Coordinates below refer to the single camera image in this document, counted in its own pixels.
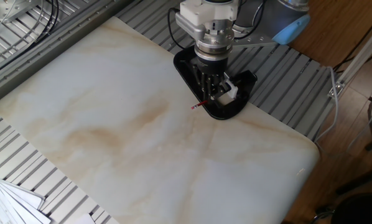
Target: metal frame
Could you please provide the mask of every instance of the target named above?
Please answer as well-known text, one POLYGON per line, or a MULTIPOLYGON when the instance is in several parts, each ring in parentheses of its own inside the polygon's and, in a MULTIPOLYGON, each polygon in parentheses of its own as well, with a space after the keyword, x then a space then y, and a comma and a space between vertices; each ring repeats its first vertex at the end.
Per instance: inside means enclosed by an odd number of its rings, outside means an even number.
POLYGON ((38 47, 2 68, 0 70, 0 99, 130 2, 131 0, 94 2, 73 17, 72 22, 65 23, 50 37, 40 42, 38 47))
MULTIPOLYGON (((340 78, 336 82, 336 86, 339 87, 337 90, 339 93, 344 89, 345 85, 356 75, 358 70, 366 63, 368 58, 372 55, 372 36, 367 41, 366 45, 362 48, 362 50, 356 55, 355 59, 352 60, 351 64, 349 64, 348 68, 342 73, 340 78)), ((329 96, 332 98, 333 89, 330 90, 328 93, 329 96)))

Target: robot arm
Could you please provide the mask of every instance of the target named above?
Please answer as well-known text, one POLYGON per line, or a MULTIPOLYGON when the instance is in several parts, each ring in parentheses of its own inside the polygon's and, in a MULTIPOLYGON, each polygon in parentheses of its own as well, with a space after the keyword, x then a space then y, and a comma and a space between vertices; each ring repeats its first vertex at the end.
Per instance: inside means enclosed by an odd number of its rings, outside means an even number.
POLYGON ((206 103, 204 107, 212 117, 228 119, 239 113, 256 81, 249 71, 230 78, 225 75, 235 39, 254 33, 288 44, 309 23, 307 1, 186 0, 180 3, 176 23, 195 44, 179 52, 174 63, 195 96, 206 103), (237 94, 233 94, 231 103, 223 105, 218 101, 225 93, 235 91, 237 94))

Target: metal grating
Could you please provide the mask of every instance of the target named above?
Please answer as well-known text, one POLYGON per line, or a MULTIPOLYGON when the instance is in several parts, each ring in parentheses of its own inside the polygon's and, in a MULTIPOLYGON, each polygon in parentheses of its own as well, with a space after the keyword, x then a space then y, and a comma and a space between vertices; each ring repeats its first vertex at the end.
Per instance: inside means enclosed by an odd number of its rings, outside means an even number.
MULTIPOLYGON (((156 44, 176 54, 167 27, 167 12, 180 0, 138 0, 119 12, 120 18, 156 44)), ((179 44, 188 47, 193 39, 170 20, 179 44)), ((250 102, 301 134, 313 139, 333 107, 327 96, 330 72, 311 58, 286 46, 235 48, 229 57, 228 74, 250 70, 258 77, 250 102)))
MULTIPOLYGON (((60 12, 55 29, 96 1, 59 0, 60 12)), ((49 20, 51 9, 50 1, 40 0, 39 5, 28 10, 14 21, 0 24, 0 67, 19 55, 38 38, 49 20)))

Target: white cable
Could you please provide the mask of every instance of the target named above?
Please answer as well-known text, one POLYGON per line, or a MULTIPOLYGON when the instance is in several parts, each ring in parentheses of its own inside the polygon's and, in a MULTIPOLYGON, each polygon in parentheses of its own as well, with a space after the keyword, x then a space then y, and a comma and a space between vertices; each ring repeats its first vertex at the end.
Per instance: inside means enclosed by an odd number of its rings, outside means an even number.
POLYGON ((315 141, 314 143, 317 143, 317 141, 323 137, 325 134, 327 134, 331 129, 333 129, 335 127, 335 124, 337 123, 337 119, 338 119, 338 93, 337 93, 337 89, 335 88, 335 75, 334 75, 334 70, 332 67, 327 67, 330 72, 331 72, 331 83, 333 85, 333 92, 334 92, 334 99, 335 99, 335 116, 334 116, 334 121, 333 121, 333 124, 331 124, 331 126, 329 128, 327 128, 327 130, 325 130, 321 135, 319 135, 318 137, 315 138, 315 141))
POLYGON ((12 11, 12 9, 13 9, 13 6, 14 6, 14 4, 16 3, 16 1, 17 1, 17 0, 14 0, 14 1, 13 1, 13 4, 12 4, 11 9, 9 10, 9 12, 6 13, 4 19, 0 22, 0 26, 1 26, 2 23, 6 20, 6 17, 11 13, 11 11, 12 11))

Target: black plastic mount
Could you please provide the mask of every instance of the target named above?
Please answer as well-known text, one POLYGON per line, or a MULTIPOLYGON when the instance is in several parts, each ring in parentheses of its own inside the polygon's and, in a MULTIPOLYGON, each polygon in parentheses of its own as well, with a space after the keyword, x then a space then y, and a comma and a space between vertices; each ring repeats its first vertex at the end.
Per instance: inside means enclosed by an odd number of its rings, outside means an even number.
POLYGON ((257 80, 256 75, 250 71, 245 71, 231 77, 230 82, 238 87, 236 99, 227 105, 222 105, 217 100, 206 98, 206 93, 202 90, 201 82, 198 81, 198 75, 195 70, 197 67, 196 57, 194 46, 182 50, 175 55, 174 65, 180 76, 184 79, 199 102, 208 100, 208 103, 204 104, 203 107, 212 118, 226 120, 236 116, 251 98, 250 94, 257 80))

